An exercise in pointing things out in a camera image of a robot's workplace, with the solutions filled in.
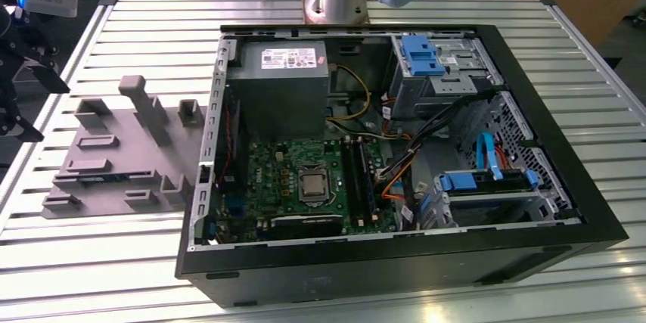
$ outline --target floor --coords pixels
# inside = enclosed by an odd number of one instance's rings
[[[93,17],[99,0],[79,0],[79,11],[77,18],[54,18],[47,22],[61,53],[57,62],[63,69],[69,56],[77,46],[86,24]],[[636,29],[630,21],[624,21],[606,42],[598,47],[604,57],[622,57],[617,67],[617,73],[628,86],[634,91],[642,102],[646,102],[646,29]],[[32,82],[23,82],[16,85],[19,90],[19,106],[23,115],[28,120],[35,120],[39,110],[47,98],[47,93]],[[14,138],[0,138],[0,165],[11,163],[20,148],[20,142]],[[0,169],[0,180],[4,176],[4,169]]]

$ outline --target blue drive bracket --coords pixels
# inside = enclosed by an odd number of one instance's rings
[[[441,177],[444,191],[465,191],[478,189],[472,173],[450,173]]]
[[[426,36],[402,36],[402,54],[412,65],[414,76],[442,76],[445,67],[437,59],[436,46]]]

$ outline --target wire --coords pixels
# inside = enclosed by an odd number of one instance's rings
[[[393,185],[396,184],[397,180],[400,179],[400,177],[405,173],[406,169],[412,166],[413,159],[414,158],[412,158],[412,160],[402,167],[402,169],[400,170],[400,172],[396,174],[396,178],[393,178],[392,182],[388,184],[386,188],[384,189],[384,192],[382,192],[382,198],[384,199],[392,199],[392,200],[404,200],[405,199],[405,196],[400,196],[397,194],[389,194],[388,192],[392,190]]]
[[[457,101],[453,102],[452,105],[445,107],[426,121],[425,125],[418,129],[406,147],[408,153],[398,160],[394,160],[394,162],[390,165],[385,167],[381,175],[394,170],[394,168],[397,168],[398,165],[405,163],[405,161],[410,158],[410,156],[416,155],[417,150],[422,146],[422,138],[426,135],[433,135],[438,130],[441,130],[450,124],[452,120],[454,119],[454,116],[458,114],[462,107],[465,107],[472,102],[492,98],[497,93],[498,91],[490,90],[477,95],[462,96]]]
[[[222,185],[222,181],[225,180],[225,174],[227,169],[230,168],[231,159],[234,159],[234,142],[231,141],[231,112],[230,112],[230,105],[225,105],[225,112],[226,112],[226,145],[227,145],[227,153],[226,153],[226,164],[225,168],[222,168],[221,179],[218,180],[218,184]]]
[[[337,121],[334,120],[327,120],[327,122],[339,130],[342,130],[345,133],[347,134],[353,134],[353,135],[363,135],[363,136],[370,136],[373,138],[378,138],[378,139],[382,139],[382,140],[393,140],[393,139],[397,139],[397,138],[390,138],[390,137],[386,137],[386,136],[382,136],[382,135],[378,135],[378,134],[373,134],[371,132],[354,132],[353,130],[347,129],[342,124],[339,124]]]
[[[11,28],[11,21],[14,20],[14,18],[11,17],[11,14],[10,14],[10,11],[7,10],[7,8],[4,8],[4,14],[7,14],[7,16],[10,17],[10,19],[7,20],[7,27],[4,28],[3,30],[3,34],[0,34],[0,38],[7,34],[7,32],[10,31],[10,28]]]
[[[384,136],[397,137],[398,136],[397,134],[389,134],[389,132],[388,132],[388,124],[389,124],[389,119],[384,119],[384,124],[382,124],[382,134],[384,134]],[[412,136],[408,133],[404,133],[402,134],[402,138],[405,138],[408,140],[412,140]]]
[[[508,160],[505,159],[505,153],[500,147],[496,147],[496,155],[498,155],[498,158],[501,159],[501,165],[504,169],[509,169]]]
[[[363,109],[358,113],[354,113],[353,115],[347,115],[347,116],[327,118],[327,120],[350,120],[350,119],[354,119],[355,117],[361,117],[367,112],[367,109],[371,107],[371,91],[367,89],[367,85],[366,85],[366,82],[363,82],[363,79],[358,76],[357,73],[354,73],[354,71],[349,67],[343,66],[342,64],[338,64],[337,67],[341,70],[345,70],[354,77],[354,79],[357,79],[357,81],[362,84],[363,91],[366,92],[366,103],[363,105]]]

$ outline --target power supply label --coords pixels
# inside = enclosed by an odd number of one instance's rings
[[[263,70],[317,68],[314,48],[282,48],[263,51]]]

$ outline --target aluminum table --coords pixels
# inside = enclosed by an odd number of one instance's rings
[[[556,6],[538,0],[369,4],[373,23],[500,27],[630,240],[517,284],[225,310],[174,277],[182,213],[46,220],[82,97],[131,107],[122,75],[169,106],[207,103],[222,24],[299,23],[301,0],[118,0],[99,6],[0,186],[0,321],[494,322],[646,320],[646,112]]]

